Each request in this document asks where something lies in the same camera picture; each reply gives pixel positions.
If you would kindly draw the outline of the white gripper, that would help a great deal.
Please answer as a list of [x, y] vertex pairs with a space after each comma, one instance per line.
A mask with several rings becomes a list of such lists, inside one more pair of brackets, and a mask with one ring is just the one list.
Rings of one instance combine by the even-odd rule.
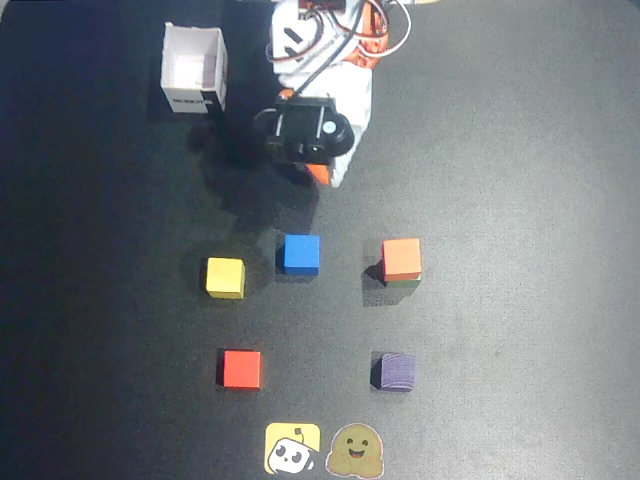
[[341, 114], [338, 116], [338, 140], [331, 151], [330, 168], [322, 164], [306, 165], [318, 184], [338, 188], [370, 124], [372, 71], [350, 62], [339, 62], [320, 73], [296, 96], [294, 102], [332, 105]]

